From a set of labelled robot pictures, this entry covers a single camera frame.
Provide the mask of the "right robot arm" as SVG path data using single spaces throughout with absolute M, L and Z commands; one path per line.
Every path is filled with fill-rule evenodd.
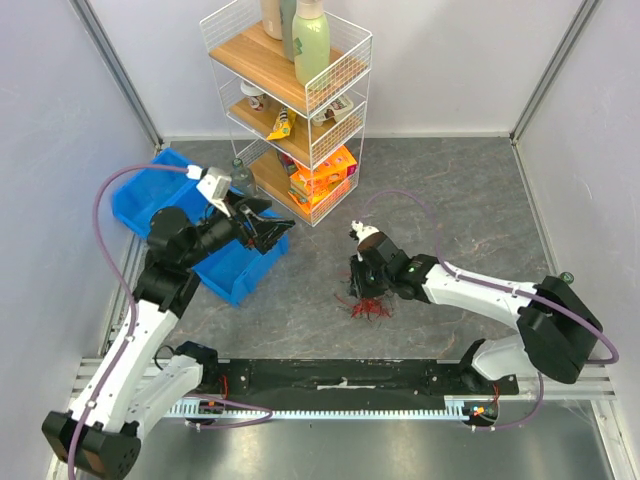
M 460 361 L 458 381 L 467 392 L 483 392 L 493 381 L 536 372 L 575 383 L 587 365 L 602 326 L 562 279 L 517 283 L 444 268 L 420 254 L 409 257 L 376 233 L 350 258 L 351 292 L 359 299 L 393 293 L 404 300 L 470 311 L 513 329 L 499 340 L 475 341 Z

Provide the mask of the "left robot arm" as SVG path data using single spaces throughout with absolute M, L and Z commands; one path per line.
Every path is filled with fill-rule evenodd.
M 197 223 L 169 206 L 151 218 L 145 266 L 127 293 L 126 319 L 93 377 L 66 412 L 51 411 L 42 432 L 69 478 L 83 471 L 123 479 L 144 438 L 182 397 L 208 393 L 221 378 L 215 350 L 187 342 L 146 386 L 139 385 L 154 355 L 182 318 L 200 278 L 194 268 L 233 241 L 268 253 L 293 228 L 271 216 L 272 203 L 232 194 L 222 209 Z

